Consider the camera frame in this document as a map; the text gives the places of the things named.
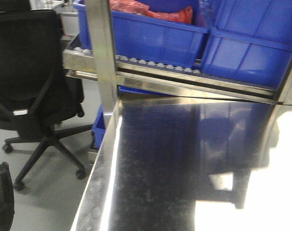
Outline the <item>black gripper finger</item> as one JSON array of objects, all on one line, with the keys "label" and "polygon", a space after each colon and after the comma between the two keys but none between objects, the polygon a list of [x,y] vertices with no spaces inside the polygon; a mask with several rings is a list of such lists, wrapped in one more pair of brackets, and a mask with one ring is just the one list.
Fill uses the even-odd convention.
[{"label": "black gripper finger", "polygon": [[9,164],[0,164],[0,231],[9,231],[14,218],[14,192]]}]

